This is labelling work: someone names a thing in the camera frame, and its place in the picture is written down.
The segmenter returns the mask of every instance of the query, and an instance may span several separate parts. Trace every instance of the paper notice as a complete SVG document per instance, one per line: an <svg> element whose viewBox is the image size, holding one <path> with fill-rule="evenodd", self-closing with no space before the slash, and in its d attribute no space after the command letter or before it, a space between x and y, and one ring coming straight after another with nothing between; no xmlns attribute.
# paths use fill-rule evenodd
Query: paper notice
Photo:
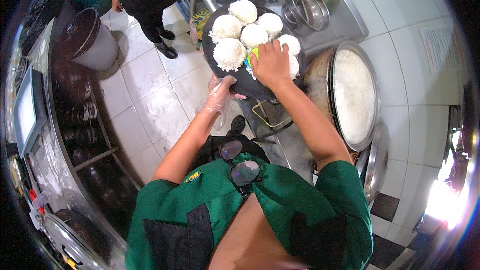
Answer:
<svg viewBox="0 0 480 270"><path fill-rule="evenodd" d="M430 72L459 71L464 68L459 30L453 25L421 28L420 35L427 51Z"/></svg>

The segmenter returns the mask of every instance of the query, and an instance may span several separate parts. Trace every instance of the black tray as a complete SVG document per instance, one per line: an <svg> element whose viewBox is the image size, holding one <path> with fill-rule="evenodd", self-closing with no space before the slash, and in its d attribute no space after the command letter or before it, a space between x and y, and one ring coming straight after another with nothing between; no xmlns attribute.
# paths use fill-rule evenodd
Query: black tray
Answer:
<svg viewBox="0 0 480 270"><path fill-rule="evenodd" d="M233 91L245 95L250 98L258 99L258 100L272 100L275 99L275 95L273 92L262 85L258 80L254 80L254 78L248 73L246 69L246 65L243 64L238 71L235 72L234 70L225 72L221 68L219 68L217 62L213 58L213 51L215 49L216 44L213 43L212 38L210 38L209 33L212 30L213 23L215 20L220 17L221 15L227 15L229 13L229 4L225 4L223 7L217 9L208 19L207 24L203 27L203 39L202 39L202 46L203 52L205 54L205 58L208 62L208 65L212 69L213 73L217 75L219 78L223 78L227 75L232 75L237 79L237 83L232 86ZM266 13L275 14L275 12L259 6L255 4L258 11L258 16L261 16ZM305 75L305 52L303 51L302 41L298 38L297 34L292 31L292 29L288 26L288 24L282 19L283 22L283 29L282 32L278 35L292 35L296 37L300 41L300 53L298 54L298 65L300 66L300 76L294 80L295 85L300 86L303 82L303 77Z"/></svg>

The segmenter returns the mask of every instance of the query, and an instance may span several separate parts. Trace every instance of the large pot of rice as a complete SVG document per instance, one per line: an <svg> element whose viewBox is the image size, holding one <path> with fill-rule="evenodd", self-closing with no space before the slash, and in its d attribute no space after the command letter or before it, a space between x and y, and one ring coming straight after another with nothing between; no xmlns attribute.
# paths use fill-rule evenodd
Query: large pot of rice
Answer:
<svg viewBox="0 0 480 270"><path fill-rule="evenodd" d="M373 139L380 120L380 89L374 66L352 41L319 54L304 82L313 103L336 127L351 152L361 152Z"/></svg>

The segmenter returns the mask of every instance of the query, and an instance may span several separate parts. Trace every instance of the black pants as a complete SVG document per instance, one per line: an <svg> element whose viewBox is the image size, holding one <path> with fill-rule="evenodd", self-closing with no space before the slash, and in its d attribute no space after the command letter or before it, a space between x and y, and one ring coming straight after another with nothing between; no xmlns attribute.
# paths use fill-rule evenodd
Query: black pants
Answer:
<svg viewBox="0 0 480 270"><path fill-rule="evenodd" d="M131 7L125 7L125 11L130 16L140 23L141 30L153 43L163 43L162 37L160 37L159 31L163 31L163 9L158 7L151 7L149 9L135 9Z"/></svg>

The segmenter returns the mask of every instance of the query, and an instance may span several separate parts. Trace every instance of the black cable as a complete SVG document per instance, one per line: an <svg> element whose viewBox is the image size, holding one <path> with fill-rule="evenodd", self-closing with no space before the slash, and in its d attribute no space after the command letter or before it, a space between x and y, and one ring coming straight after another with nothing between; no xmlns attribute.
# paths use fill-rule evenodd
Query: black cable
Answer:
<svg viewBox="0 0 480 270"><path fill-rule="evenodd" d="M280 128L280 129L277 129L277 130L274 130L272 131L271 133L268 133L266 135L261 135L259 137L256 137L254 139L251 139L251 141L253 142L266 142L264 141L264 139L268 138L268 137L271 137L271 136L274 136L274 135L277 135L278 133L281 133L282 131L284 131L285 129L288 129L289 127L291 127L293 125L293 120L291 120L287 125L285 125L284 127Z"/></svg>

